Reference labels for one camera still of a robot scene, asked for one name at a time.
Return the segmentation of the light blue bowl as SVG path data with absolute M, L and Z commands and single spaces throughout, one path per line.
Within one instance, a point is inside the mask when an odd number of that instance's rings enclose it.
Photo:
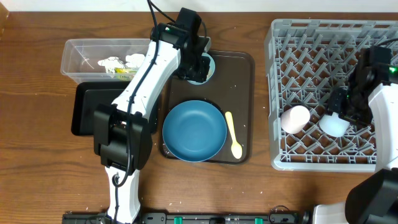
M 208 81 L 211 79 L 211 77 L 213 76 L 213 74 L 214 74 L 214 72 L 215 72 L 216 65 L 215 65 L 215 61 L 214 61 L 214 59 L 212 58 L 212 56 L 211 56 L 210 54 L 206 53 L 206 52 L 202 53 L 201 56 L 202 56 L 202 57 L 205 57 L 205 58 L 207 58 L 207 59 L 210 60 L 210 63 L 209 63 L 209 66 L 210 66 L 210 67 L 209 67 L 209 71 L 208 71 L 208 74 L 207 74 L 207 76 L 206 76 L 206 80 L 205 80 L 204 82 L 195 82 L 195 81 L 189 80 L 188 82 L 189 82 L 190 84 L 192 84 L 192 85 L 202 85 L 202 84 L 205 84 L 206 82 L 208 82 Z

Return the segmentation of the light blue cup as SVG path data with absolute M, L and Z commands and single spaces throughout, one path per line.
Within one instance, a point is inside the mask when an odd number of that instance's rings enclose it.
M 319 121 L 319 126 L 327 135 L 339 138 L 345 134 L 350 123 L 341 119 L 337 113 L 333 112 L 332 115 L 325 114 Z

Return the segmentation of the white napkin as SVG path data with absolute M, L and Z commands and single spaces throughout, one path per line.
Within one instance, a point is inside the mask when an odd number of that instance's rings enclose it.
M 107 73 L 135 73 L 145 59 L 144 54 L 127 55 L 125 60 L 119 57 L 108 57 L 98 61 L 98 65 L 105 68 Z

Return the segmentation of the pink cup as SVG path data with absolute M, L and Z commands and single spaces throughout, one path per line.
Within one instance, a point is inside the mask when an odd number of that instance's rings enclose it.
M 282 113 L 281 128 L 289 134 L 299 133 L 310 120 L 309 110 L 301 105 L 294 106 Z

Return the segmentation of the green snack wrapper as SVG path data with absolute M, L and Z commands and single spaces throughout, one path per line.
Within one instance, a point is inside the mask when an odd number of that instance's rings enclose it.
M 131 81 L 137 73 L 135 68 L 115 68 L 114 71 L 114 76 L 122 81 Z

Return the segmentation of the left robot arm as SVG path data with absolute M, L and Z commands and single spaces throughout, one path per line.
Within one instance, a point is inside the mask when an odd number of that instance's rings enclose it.
M 132 223 L 141 209 L 139 173 L 152 149 L 149 120 L 167 80 L 204 82 L 210 68 L 203 56 L 209 43 L 201 23 L 160 23 L 151 33 L 146 56 L 126 89 L 94 112 L 94 152 L 109 178 L 111 223 Z

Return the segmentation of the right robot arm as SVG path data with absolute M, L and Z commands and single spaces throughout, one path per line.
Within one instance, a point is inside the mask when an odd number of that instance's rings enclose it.
M 397 223 L 397 67 L 385 42 L 361 52 L 347 88 L 332 91 L 320 127 L 374 126 L 376 166 L 346 200 L 317 205 L 312 223 Z

